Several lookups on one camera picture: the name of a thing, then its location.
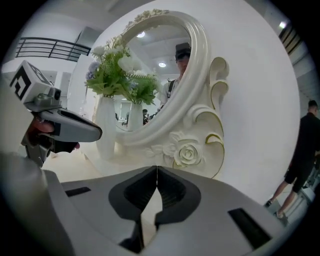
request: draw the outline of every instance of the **black shorts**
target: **black shorts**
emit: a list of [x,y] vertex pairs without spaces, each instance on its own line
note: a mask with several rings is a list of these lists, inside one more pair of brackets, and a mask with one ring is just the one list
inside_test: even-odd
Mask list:
[[292,190],[298,193],[307,181],[313,167],[313,161],[292,163],[288,172],[286,173],[284,181],[288,184],[292,184],[292,182],[295,181]]

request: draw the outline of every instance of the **balcony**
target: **balcony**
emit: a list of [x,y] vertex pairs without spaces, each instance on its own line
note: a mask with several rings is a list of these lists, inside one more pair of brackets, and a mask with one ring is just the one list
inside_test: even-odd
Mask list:
[[21,37],[15,57],[45,57],[77,62],[81,54],[88,56],[90,50],[81,44],[52,38]]

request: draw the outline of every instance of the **white vase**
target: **white vase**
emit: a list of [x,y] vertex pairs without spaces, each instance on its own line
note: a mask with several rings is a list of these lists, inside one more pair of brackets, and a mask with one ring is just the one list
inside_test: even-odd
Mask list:
[[116,114],[112,98],[101,97],[95,114],[95,123],[102,129],[102,136],[96,141],[100,157],[109,160],[115,155]]
[[144,114],[142,112],[142,105],[131,104],[131,111],[129,113],[128,131],[138,130],[144,125]]

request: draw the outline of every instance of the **cap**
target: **cap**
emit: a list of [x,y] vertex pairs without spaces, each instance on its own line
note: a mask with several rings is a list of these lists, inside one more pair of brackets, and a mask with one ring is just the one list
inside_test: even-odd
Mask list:
[[310,100],[308,103],[309,108],[310,107],[318,107],[318,104],[315,100]]
[[183,57],[188,56],[190,58],[191,47],[189,43],[184,42],[177,44],[175,46],[175,61],[183,59]]

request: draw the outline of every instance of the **purple flower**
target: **purple flower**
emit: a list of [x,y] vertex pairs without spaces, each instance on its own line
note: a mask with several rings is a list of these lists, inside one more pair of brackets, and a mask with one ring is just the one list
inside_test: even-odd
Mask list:
[[90,79],[93,79],[93,78],[95,78],[94,73],[88,71],[88,72],[85,74],[85,79],[86,79],[86,80],[90,80]]
[[98,61],[94,61],[89,66],[89,72],[94,73],[99,68],[100,63]]

